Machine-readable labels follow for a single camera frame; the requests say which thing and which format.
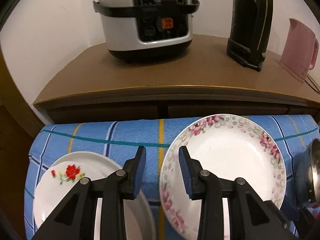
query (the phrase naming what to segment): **brown table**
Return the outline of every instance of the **brown table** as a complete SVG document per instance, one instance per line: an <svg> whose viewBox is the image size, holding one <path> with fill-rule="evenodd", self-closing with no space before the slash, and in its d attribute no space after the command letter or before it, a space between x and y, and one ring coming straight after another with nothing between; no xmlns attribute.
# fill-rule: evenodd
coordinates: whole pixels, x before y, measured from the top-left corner
<svg viewBox="0 0 320 240"><path fill-rule="evenodd" d="M183 55L125 63L105 43L88 48L40 92L34 105L58 123L231 114L311 114L320 95L267 51L261 72L226 54L227 39L194 35Z"/></svg>

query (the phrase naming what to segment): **plate rim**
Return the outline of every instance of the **plate rim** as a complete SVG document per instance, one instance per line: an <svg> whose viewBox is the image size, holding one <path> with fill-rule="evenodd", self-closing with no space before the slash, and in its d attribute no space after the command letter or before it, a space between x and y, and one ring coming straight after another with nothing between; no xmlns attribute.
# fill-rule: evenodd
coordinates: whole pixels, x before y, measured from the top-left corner
<svg viewBox="0 0 320 240"><path fill-rule="evenodd" d="M98 158L107 160L108 162L113 164L118 169L121 169L121 166L118 163L116 163L114 160L112 160L109 157L106 157L104 155L101 155L101 154L98 154L98 153L95 153L95 152L91 152L91 151L76 151L76 152L71 152L71 153L65 154L65 155L61 156L58 160L56 160L49 168L54 167L57 164L64 162L64 160L62 160L62 159L65 158L66 156L76 155L76 154L79 154L79 153L95 155ZM148 212L148 221L150 221L150 224L151 224L151 234L152 234L152 239L151 240L156 240L156 226L155 226L155 221L154 221L154 217L152 215L152 211L151 211L150 205L149 205L148 200L147 200L146 196L144 195L142 189L140 190L138 196L139 195L140 195L140 198L142 200L142 203L145 205L146 210Z"/></svg>
<svg viewBox="0 0 320 240"><path fill-rule="evenodd" d="M230 116L236 116L236 117L239 117L239 118L244 118L246 120L248 120L249 122L252 122L253 124L257 125L258 127L260 127L272 140L273 142L277 145L276 141L273 139L273 137L264 129L262 128L260 125L258 125L256 122L246 118L246 117L243 117L243 116L240 116L240 115L236 115L236 114L211 114L211 115L208 115L208 116L205 116L205 117L201 117L199 119L197 119L196 121L192 122L191 124L189 124L188 126L186 126L175 138L174 140L172 141L172 143L170 144L169 148L167 149L167 152L163 158L163 161L162 161L162 164L161 164L161 170L160 170L160 174L159 174L159 197L160 197L160 203L161 203L161 207L163 209L163 212L166 216L166 219L167 221L170 223L170 225L174 228L174 230L184 238L184 236L175 228L175 226L172 224L171 220L168 218L167 216L167 212L164 210L164 203L163 203L163 195L162 195L162 190L161 190L161 184L163 182L162 180L162 174L163 174L163 169L164 169L164 161L166 160L167 158L167 153L169 152L169 150L171 149L171 147L173 146L174 142L178 139L178 137L180 135L182 135L190 126L194 125L195 123L199 122L200 120L203 120L205 118L208 118L208 117L212 117L212 116L216 116L216 115L230 115ZM284 175L285 177L287 178L287 171L286 171L286 168L285 168L285 163L284 163L284 159L283 159L283 156L282 156L282 153L279 149L279 152L280 152L280 156L281 156L281 159L283 161L283 165L284 165ZM287 189L287 181L285 181L285 187L284 187L284 196L285 196L285 192L286 192L286 189Z"/></svg>

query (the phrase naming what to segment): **plate with red rose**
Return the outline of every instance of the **plate with red rose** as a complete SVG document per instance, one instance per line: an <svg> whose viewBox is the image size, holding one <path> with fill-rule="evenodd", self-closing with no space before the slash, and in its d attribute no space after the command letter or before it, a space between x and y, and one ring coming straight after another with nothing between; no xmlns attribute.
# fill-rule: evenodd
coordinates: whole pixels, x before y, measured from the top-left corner
<svg viewBox="0 0 320 240"><path fill-rule="evenodd" d="M196 240L201 200L186 194L178 153L186 146L192 159L219 178L244 178L262 200L280 208L286 189L281 152L273 138L258 124L241 116L216 114L188 125L171 143L162 163L159 192L164 213L184 238ZM230 239L228 201L223 199L224 238Z"/></svg>
<svg viewBox="0 0 320 240"><path fill-rule="evenodd" d="M42 175L35 190L33 212L39 228L70 189L83 177L102 179L121 169L111 159L92 152L74 152L59 158ZM98 199L94 239L100 239L102 199ZM142 191L134 201L124 201L124 218L128 240L156 239L155 225Z"/></svg>

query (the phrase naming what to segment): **orange button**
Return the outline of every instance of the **orange button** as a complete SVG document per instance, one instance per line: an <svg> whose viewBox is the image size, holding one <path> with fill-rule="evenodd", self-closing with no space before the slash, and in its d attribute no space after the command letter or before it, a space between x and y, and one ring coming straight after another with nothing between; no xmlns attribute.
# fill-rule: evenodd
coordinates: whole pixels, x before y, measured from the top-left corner
<svg viewBox="0 0 320 240"><path fill-rule="evenodd" d="M173 19L172 18L163 18L161 21L162 21L162 28L164 28L164 29L172 29L173 28Z"/></svg>

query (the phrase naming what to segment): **teal stripe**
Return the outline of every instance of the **teal stripe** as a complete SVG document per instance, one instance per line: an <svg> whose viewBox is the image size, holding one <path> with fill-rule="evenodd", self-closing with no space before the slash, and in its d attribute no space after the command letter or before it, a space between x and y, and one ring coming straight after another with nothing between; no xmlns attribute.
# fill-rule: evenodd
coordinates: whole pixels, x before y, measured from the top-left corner
<svg viewBox="0 0 320 240"><path fill-rule="evenodd" d="M115 144L115 145L129 145L129 146L145 146L145 147L158 147L158 148L169 148L170 144L163 144L163 143L135 143L135 142L124 142L124 141L113 141L113 140L102 140L102 139L93 139L93 138L87 138L87 137L81 137L76 135L70 135L67 133L62 132L55 132L55 131L49 131L49 130L42 130L43 132L48 133L54 133L82 141L87 142L98 142L98 143L108 143L108 144Z"/></svg>
<svg viewBox="0 0 320 240"><path fill-rule="evenodd" d="M302 135L306 135L309 133L312 133L314 131L318 130L318 128L315 128L311 131L308 132L304 132L304 133L299 133L299 134L295 134L295 135L290 135L290 136L286 136L286 137L281 137L281 138L277 138L274 139L276 142L279 141L283 141L283 140L287 140L287 139L291 139L291 138L295 138L295 137L299 137ZM67 133L62 133L62 132L56 132L56 131L50 131L50 130L42 130L43 132L47 132L47 133L54 133L54 134L58 134L61 136L66 136L66 137L70 137L70 138L74 138L74 139L78 139L81 141L87 141L87 142L97 142L97 143L108 143L108 144L114 144L114 145L129 145L129 146L145 146L145 147L157 147L157 148L169 148L170 144L163 144L163 143L135 143L135 142L124 142L124 141L113 141L113 140L102 140L102 139L93 139L93 138L87 138L87 137L81 137L81 136L76 136L76 135L70 135Z"/></svg>
<svg viewBox="0 0 320 240"><path fill-rule="evenodd" d="M287 139L296 138L296 137L299 137L299 136L302 136L302 135L306 135L306 134L312 133L312 132L314 132L316 130L318 130L318 128L314 128L313 130L308 131L308 132L303 132L303 133L299 133L299 134L295 134L295 135L290 135L290 136L286 136L286 137L282 137L282 138L277 138L277 139L274 139L274 140L275 140L275 142L284 141L284 140L287 140Z"/></svg>
<svg viewBox="0 0 320 240"><path fill-rule="evenodd" d="M31 192L29 192L28 190L27 190L27 188L25 187L24 188L24 190L28 193L28 195L30 196L30 197L32 197L32 199L34 199L35 197L31 194Z"/></svg>

